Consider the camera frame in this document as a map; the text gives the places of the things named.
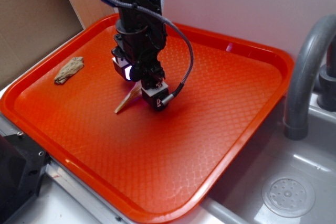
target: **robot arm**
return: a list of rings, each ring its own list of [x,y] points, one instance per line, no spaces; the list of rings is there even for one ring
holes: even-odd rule
[[[114,68],[128,81],[141,81],[144,100],[156,110],[162,110],[181,91],[192,68],[191,65],[180,86],[169,94],[164,83],[165,73],[158,61],[159,52],[166,44],[165,24],[178,30],[169,20],[162,17],[160,0],[103,0],[116,6],[120,19],[116,23],[117,46],[112,50]]]

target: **wood chip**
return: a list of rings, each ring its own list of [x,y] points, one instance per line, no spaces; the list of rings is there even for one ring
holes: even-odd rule
[[[129,104],[131,101],[133,101],[135,98],[138,98],[141,96],[141,81],[138,81],[135,86],[132,88],[132,90],[126,95],[124,100],[119,104],[119,106],[114,111],[116,114],[118,114],[127,104]]]
[[[54,82],[56,84],[65,83],[71,76],[84,67],[83,57],[72,58],[56,75]]]

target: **tray rim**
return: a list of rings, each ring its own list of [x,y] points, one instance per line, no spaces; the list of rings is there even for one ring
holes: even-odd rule
[[[16,97],[18,97],[22,91],[28,88],[32,83],[38,80],[39,76],[35,74],[36,69],[45,68],[49,69],[49,67],[54,67],[55,63],[60,63],[62,59],[55,59],[55,55],[62,55],[63,58],[66,58],[66,55],[71,54],[71,51],[75,51],[77,47],[83,45],[83,40],[89,40],[92,37],[92,34],[96,35],[100,33],[105,28],[112,26],[115,24],[117,19],[119,18],[118,14],[113,14],[107,16],[88,29],[79,33],[76,37],[68,41],[65,45],[54,51],[44,60],[42,60],[39,64],[31,68],[28,72],[19,77],[3,94],[0,99],[0,111],[16,126],[18,126],[21,130],[25,131],[25,129],[31,129],[29,126],[29,122],[27,119],[22,118],[18,113],[14,110],[14,103]],[[282,96],[287,91],[291,72],[293,70],[293,60],[292,58],[284,51],[280,49],[276,49],[273,47],[261,45],[255,42],[238,39],[231,36],[226,36],[218,33],[214,33],[211,31],[205,31],[198,28],[193,28],[181,24],[176,24],[179,29],[188,37],[192,38],[191,42],[200,42],[205,45],[204,40],[199,41],[200,38],[207,38],[207,42],[212,44],[213,46],[216,44],[216,41],[229,41],[233,43],[233,47],[231,49],[231,53],[238,54],[244,57],[251,57],[253,59],[255,53],[259,53],[258,56],[260,61],[269,63],[275,66],[282,75],[282,83],[279,85],[278,89],[273,93],[273,95],[269,98],[269,100],[264,104],[261,108],[257,116],[248,124],[240,137],[236,140],[236,142],[232,145],[231,148],[228,149],[226,155],[221,159],[221,161],[217,164],[211,174],[204,180],[201,184],[198,191],[196,191],[193,196],[187,201],[186,204],[182,205],[180,208],[175,209],[174,211],[169,211],[161,214],[150,213],[142,211],[141,208],[133,203],[131,200],[125,199],[125,196],[118,195],[118,192],[107,190],[107,185],[104,185],[103,181],[97,181],[96,178],[92,176],[92,174],[88,174],[85,169],[79,167],[77,165],[78,160],[73,158],[69,160],[69,156],[65,155],[67,152],[65,150],[59,150],[59,146],[55,146],[48,141],[43,140],[45,138],[49,138],[43,132],[36,131],[34,133],[29,133],[30,137],[36,139],[36,141],[43,142],[44,148],[51,150],[48,151],[51,156],[57,156],[57,159],[61,164],[63,164],[66,168],[68,168],[71,172],[73,172],[76,176],[82,179],[86,184],[88,184],[93,190],[95,190],[99,195],[101,195],[104,199],[106,199],[109,203],[114,205],[110,200],[111,198],[119,197],[120,201],[117,205],[114,205],[118,210],[124,213],[127,217],[132,219],[133,221],[138,221],[141,223],[162,223],[169,222],[175,220],[194,207],[196,207],[200,201],[205,197],[206,193],[210,190],[210,188],[215,184],[218,180],[219,176],[215,174],[222,174],[225,171],[225,168],[232,162],[234,157],[239,153],[239,151],[245,146],[248,142],[249,138],[253,135],[253,133],[258,129],[261,123],[265,120],[267,115],[271,112],[274,106],[279,102]],[[167,29],[168,34],[170,36],[176,36],[172,30]]]

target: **black cable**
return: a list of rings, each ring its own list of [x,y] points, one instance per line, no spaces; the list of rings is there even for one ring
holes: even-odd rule
[[[193,52],[193,48],[192,45],[190,43],[190,41],[188,40],[188,38],[167,18],[163,17],[162,15],[153,12],[147,8],[144,8],[142,6],[138,6],[136,4],[129,4],[129,3],[124,3],[118,0],[104,0],[105,3],[109,3],[112,6],[116,6],[116,7],[121,7],[121,8],[127,8],[127,9],[136,9],[139,10],[143,13],[146,13],[148,15],[151,15],[155,18],[157,18],[158,20],[160,20],[161,22],[167,24],[168,26],[170,26],[175,32],[177,32],[182,38],[183,40],[186,42],[188,49],[189,49],[189,53],[190,53],[190,65],[188,67],[188,70],[182,80],[182,82],[180,83],[180,85],[176,88],[175,91],[172,92],[173,96],[176,97],[180,91],[182,90],[182,88],[184,87],[185,82],[187,81],[188,76],[190,75],[193,65],[194,65],[194,52]]]

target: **driftwood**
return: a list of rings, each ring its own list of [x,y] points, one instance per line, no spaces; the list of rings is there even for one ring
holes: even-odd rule
[[[56,84],[63,84],[71,76],[77,73],[84,67],[83,57],[74,57],[72,58],[56,75],[54,82]]]

